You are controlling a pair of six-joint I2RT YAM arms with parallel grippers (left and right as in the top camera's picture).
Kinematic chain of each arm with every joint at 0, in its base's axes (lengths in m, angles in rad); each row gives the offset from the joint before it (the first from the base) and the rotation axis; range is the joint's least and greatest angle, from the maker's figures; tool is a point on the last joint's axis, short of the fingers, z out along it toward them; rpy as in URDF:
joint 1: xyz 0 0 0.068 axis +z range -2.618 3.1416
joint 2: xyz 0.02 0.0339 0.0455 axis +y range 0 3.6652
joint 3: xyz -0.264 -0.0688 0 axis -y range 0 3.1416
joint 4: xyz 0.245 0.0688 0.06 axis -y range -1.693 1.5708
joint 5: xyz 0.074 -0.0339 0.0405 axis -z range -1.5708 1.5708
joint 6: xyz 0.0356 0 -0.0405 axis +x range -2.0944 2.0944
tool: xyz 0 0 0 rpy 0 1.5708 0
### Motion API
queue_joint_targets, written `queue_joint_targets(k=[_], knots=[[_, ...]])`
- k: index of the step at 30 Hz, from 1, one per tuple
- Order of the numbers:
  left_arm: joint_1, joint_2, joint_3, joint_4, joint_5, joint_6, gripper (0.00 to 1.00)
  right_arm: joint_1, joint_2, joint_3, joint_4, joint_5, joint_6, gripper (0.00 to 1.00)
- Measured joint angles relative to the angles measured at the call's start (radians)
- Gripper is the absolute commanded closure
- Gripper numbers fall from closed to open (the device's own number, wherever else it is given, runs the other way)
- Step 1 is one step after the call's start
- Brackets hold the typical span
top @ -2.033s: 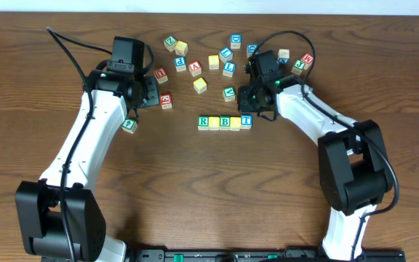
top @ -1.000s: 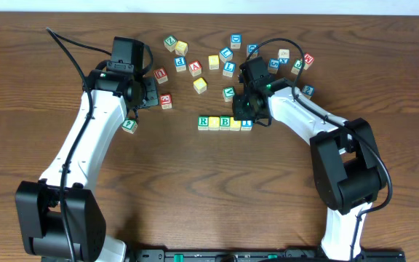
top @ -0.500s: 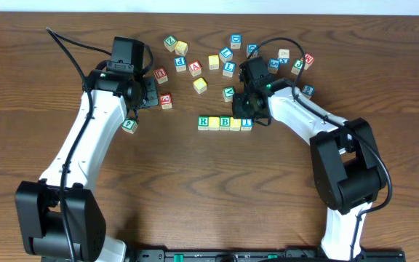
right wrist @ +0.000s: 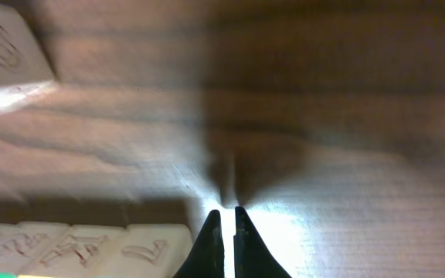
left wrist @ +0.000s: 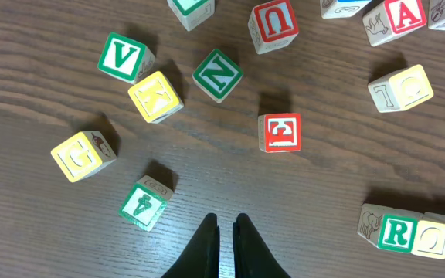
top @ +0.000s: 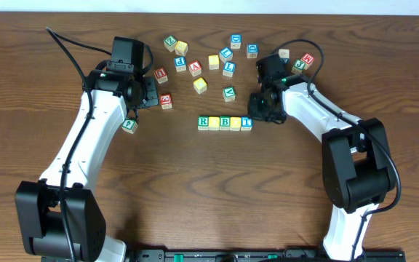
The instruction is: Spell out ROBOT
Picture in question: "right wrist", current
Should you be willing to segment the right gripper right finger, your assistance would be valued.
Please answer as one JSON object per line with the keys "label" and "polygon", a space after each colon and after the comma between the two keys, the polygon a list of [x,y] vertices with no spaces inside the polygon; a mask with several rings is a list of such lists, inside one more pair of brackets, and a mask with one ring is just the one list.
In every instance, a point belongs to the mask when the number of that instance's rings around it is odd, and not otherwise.
{"label": "right gripper right finger", "polygon": [[235,207],[235,278],[291,278],[274,259],[245,208]]}

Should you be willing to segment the blue T block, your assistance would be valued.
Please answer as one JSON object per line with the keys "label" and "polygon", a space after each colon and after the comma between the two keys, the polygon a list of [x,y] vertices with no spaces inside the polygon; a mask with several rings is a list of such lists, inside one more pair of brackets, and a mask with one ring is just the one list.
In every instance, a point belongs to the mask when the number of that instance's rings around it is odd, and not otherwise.
{"label": "blue T block", "polygon": [[108,247],[91,271],[91,277],[169,278],[175,275],[192,248],[186,225],[129,225]]}

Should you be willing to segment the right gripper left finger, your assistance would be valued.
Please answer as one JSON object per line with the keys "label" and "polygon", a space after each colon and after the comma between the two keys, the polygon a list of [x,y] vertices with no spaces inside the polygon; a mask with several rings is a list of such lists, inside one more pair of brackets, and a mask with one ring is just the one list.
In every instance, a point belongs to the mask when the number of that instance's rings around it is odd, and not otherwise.
{"label": "right gripper left finger", "polygon": [[173,278],[224,278],[224,261],[221,215],[218,210],[212,210]]}

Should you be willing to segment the green B block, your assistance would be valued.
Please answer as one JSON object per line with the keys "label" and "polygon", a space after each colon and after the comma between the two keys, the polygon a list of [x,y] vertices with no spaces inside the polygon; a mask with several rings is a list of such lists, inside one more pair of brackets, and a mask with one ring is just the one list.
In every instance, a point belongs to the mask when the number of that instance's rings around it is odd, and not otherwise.
{"label": "green B block", "polygon": [[0,273],[17,274],[62,236],[70,226],[53,222],[20,222],[19,230],[0,239]]}

